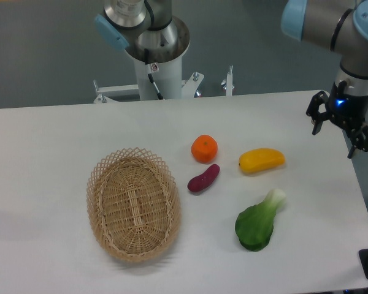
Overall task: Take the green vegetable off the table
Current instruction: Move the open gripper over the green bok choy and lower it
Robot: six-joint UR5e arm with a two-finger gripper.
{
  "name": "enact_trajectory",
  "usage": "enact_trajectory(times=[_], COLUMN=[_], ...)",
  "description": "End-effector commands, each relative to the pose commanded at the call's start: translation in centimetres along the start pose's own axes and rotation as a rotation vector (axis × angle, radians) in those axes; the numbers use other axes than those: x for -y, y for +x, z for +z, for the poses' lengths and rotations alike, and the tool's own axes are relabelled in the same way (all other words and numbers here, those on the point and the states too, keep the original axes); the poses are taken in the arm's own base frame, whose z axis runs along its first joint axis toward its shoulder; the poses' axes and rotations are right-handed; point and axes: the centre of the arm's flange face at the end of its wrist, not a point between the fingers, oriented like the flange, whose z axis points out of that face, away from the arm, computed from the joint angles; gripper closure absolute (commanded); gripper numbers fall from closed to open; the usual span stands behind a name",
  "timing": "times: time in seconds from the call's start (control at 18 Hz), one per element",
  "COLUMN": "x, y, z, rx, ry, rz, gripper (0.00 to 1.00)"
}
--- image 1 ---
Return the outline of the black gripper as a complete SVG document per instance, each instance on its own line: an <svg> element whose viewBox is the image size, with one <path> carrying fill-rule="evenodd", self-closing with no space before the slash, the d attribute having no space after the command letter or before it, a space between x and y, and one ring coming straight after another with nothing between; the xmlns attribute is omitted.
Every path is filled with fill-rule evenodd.
<svg viewBox="0 0 368 294"><path fill-rule="evenodd" d="M320 132L325 121L346 132L352 132L351 148L347 157L351 159L356 150L368 152L368 122L365 115L368 109L368 95L354 96L347 93L347 81L332 87L330 96L324 91L317 92L306 110L313 124L312 135Z"/></svg>

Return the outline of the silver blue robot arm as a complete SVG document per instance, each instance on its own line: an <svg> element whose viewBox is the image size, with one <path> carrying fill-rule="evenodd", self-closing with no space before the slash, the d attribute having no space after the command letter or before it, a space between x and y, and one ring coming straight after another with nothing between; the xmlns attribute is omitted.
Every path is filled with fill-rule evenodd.
<svg viewBox="0 0 368 294"><path fill-rule="evenodd" d="M190 34L170 1L106 1L94 24L112 48L133 60L141 100L195 96L203 76L182 80ZM368 1L288 1L281 29L341 56L331 92L315 94L306 111L313 134L329 121L350 139L350 154L368 151Z"/></svg>

